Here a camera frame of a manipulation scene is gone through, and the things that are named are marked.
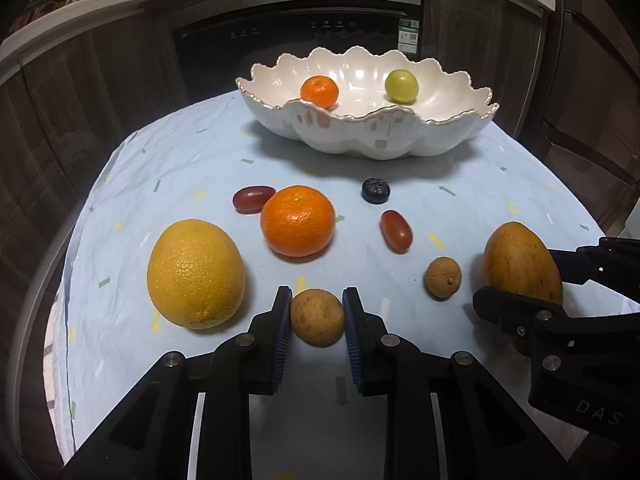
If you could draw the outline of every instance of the blueberry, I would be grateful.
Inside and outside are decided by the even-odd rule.
[[[362,183],[362,197],[370,204],[383,204],[390,194],[389,184],[379,178],[368,178]]]

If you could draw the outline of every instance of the kitchen cabinet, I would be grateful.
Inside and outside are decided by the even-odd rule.
[[[517,137],[536,84],[545,17],[508,0],[424,0],[421,57],[464,70],[500,103],[495,123]]]
[[[33,113],[22,72],[0,86],[0,375],[22,300],[79,199]],[[4,387],[0,388],[4,413]]]
[[[571,189],[603,231],[634,208],[635,188],[590,160],[551,144],[544,163]]]
[[[24,74],[44,134],[82,192],[130,133],[188,104],[169,31],[150,12],[70,38]]]
[[[545,119],[603,156],[603,167],[640,178],[640,86],[571,14]]]

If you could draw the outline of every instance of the potato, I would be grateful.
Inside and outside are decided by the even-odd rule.
[[[308,288],[291,302],[291,328],[313,346],[331,346],[344,331],[344,309],[332,293]]]

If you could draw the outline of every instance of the red date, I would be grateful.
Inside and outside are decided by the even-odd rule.
[[[243,187],[234,195],[234,207],[239,213],[259,213],[275,193],[269,186]]]
[[[397,211],[388,210],[382,213],[380,230],[389,249],[395,253],[404,254],[414,241],[409,224]]]

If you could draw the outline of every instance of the table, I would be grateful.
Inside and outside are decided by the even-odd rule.
[[[391,186],[385,205],[360,197],[362,182],[372,176]],[[337,215],[329,249],[303,263],[272,253],[259,215],[239,215],[231,202],[245,186],[293,184],[319,189]],[[414,231],[407,254],[393,254],[382,239],[378,223],[386,209],[401,212]],[[155,241],[185,218],[223,228],[248,276],[238,313],[200,332],[164,320],[146,290]],[[386,162],[327,155],[278,137],[252,118],[238,92],[142,128],[98,177],[66,255],[61,307],[50,323],[53,412],[63,459],[162,354],[211,352],[269,310],[279,285],[294,293],[324,288],[338,297],[356,286],[365,310],[380,314],[389,332],[433,354],[471,352],[568,457],[585,433],[527,404],[528,359],[471,305],[486,240],[513,220],[550,248],[574,250],[602,236],[569,190],[493,123],[443,155]],[[440,302],[425,293],[422,274],[443,255],[460,264],[463,281]],[[629,309],[628,300],[595,283],[565,285],[564,295],[571,316]],[[382,477],[385,400],[356,393],[344,337],[318,349],[293,336],[279,393],[252,397],[250,409],[255,479]]]

